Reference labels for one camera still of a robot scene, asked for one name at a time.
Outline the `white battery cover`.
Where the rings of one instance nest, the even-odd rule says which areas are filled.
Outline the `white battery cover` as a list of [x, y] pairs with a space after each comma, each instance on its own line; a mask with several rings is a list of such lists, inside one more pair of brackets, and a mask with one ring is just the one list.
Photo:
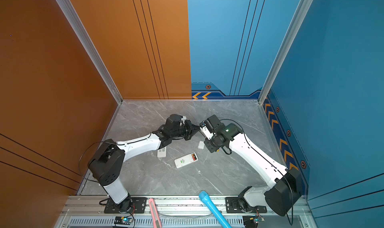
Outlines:
[[203, 141], [199, 142], [198, 149], [203, 150], [205, 147], [205, 143]]

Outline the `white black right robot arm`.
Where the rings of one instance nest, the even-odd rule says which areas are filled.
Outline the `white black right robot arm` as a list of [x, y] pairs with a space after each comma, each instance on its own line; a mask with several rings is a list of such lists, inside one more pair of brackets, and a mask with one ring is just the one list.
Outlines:
[[258, 148], [237, 125], [219, 122], [200, 124], [205, 146], [211, 153], [220, 148], [243, 158], [267, 184], [264, 188], [248, 186], [239, 195], [242, 211], [248, 213], [257, 206], [268, 206], [279, 216], [286, 216], [303, 195], [302, 176], [295, 168], [286, 168]]

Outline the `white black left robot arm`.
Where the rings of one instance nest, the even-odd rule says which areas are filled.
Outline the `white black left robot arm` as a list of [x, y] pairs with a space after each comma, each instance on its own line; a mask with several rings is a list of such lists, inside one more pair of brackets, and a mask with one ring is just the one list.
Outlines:
[[116, 210], [120, 213], [132, 212], [131, 195], [120, 179], [123, 163], [143, 153], [162, 149], [174, 140], [190, 140], [200, 127], [189, 120], [180, 125], [162, 125], [142, 138], [123, 142], [111, 139], [103, 141], [94, 156], [88, 162], [93, 177], [109, 195]]

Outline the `white remote with back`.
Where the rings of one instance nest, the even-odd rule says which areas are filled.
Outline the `white remote with back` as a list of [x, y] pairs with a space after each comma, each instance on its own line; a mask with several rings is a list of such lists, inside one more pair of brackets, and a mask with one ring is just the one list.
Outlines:
[[175, 159], [175, 166], [177, 169], [180, 169], [182, 167], [188, 166], [190, 164], [193, 164], [198, 161], [198, 157], [196, 153], [191, 153], [188, 155], [185, 155], [181, 158]]

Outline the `white remote control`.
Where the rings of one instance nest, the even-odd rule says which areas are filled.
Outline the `white remote control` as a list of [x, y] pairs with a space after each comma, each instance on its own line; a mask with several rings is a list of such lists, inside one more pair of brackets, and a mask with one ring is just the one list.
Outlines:
[[161, 148], [157, 150], [157, 157], [162, 159], [167, 157], [167, 147]]

